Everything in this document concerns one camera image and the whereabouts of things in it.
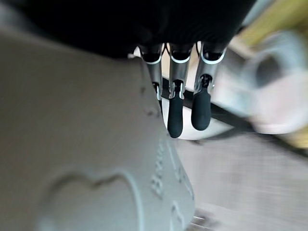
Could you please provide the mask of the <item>right robot hand black cloth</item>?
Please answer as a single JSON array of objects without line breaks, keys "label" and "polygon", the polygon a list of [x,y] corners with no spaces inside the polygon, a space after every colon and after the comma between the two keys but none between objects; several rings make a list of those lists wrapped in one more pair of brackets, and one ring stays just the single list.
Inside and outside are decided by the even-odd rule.
[{"label": "right robot hand black cloth", "polygon": [[201,48],[190,94],[191,123],[203,131],[210,123],[209,90],[217,67],[253,5],[252,0],[23,0],[17,7],[46,34],[75,47],[113,58],[139,48],[157,98],[168,50],[167,129],[177,138],[193,46]]}]

